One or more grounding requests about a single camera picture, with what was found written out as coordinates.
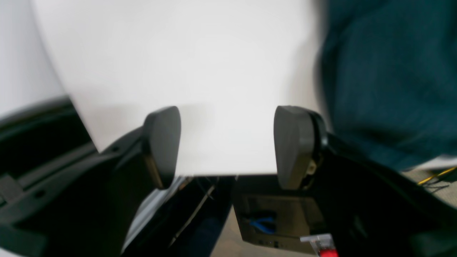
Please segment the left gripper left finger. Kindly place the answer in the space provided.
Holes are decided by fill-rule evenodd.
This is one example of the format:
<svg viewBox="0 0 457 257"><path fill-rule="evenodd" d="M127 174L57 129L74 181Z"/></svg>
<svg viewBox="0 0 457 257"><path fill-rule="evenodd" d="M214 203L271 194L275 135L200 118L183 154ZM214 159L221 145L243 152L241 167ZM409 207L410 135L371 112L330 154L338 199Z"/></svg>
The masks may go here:
<svg viewBox="0 0 457 257"><path fill-rule="evenodd" d="M25 257L119 257L137 210L173 183L181 140L176 106L103 153L59 171L1 208L1 250Z"/></svg>

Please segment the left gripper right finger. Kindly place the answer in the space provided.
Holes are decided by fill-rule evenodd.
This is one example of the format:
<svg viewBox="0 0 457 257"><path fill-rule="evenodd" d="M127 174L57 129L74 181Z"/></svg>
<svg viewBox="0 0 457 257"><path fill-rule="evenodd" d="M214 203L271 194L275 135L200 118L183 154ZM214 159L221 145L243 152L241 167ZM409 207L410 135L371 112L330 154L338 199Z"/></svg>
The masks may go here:
<svg viewBox="0 0 457 257"><path fill-rule="evenodd" d="M339 256L456 256L456 208L352 150L318 113L279 106L273 135L279 185L315 200Z"/></svg>

